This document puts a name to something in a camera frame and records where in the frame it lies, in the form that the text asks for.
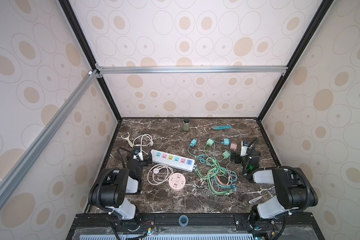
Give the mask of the pink charger plug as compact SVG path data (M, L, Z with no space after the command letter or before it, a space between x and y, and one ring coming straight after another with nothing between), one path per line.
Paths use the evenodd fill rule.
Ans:
M230 145L230 150L232 150L232 151L236 151L236 150L237 150L237 148L238 148L238 145L237 145L237 144L235 144L235 143L231 143L231 145Z

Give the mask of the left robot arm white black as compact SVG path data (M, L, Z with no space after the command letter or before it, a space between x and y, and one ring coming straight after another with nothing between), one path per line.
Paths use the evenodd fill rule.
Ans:
M152 163L152 155L143 151L116 148L122 168L103 169L88 195L88 203L120 220L133 220L139 215L138 208L126 195L139 194L143 188L144 167Z

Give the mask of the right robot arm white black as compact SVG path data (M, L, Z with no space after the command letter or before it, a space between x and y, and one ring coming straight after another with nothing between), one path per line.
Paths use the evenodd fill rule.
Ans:
M273 185L275 196L252 207L249 222L254 226L260 220L300 213L318 204L319 198L308 177L300 168L276 166L260 168L261 153L256 150L259 139L241 142L234 162L243 167L242 174L251 183Z

